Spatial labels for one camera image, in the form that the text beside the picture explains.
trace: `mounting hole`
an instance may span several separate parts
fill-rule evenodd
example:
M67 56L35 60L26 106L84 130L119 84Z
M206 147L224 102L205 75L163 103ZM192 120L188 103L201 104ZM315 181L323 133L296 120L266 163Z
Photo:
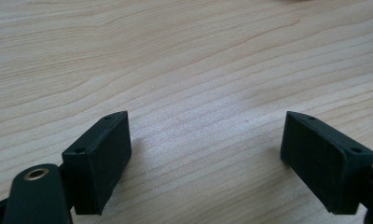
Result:
M78 153L78 154L84 154L86 151L86 149L84 147L79 147L75 150L75 153Z
M362 150L360 148L358 148L358 147L352 147L352 151L356 152L356 153L362 152Z
M25 180L32 181L32 180L37 180L49 173L49 169L47 168L38 168L35 170L30 171L27 173L27 175L24 177Z

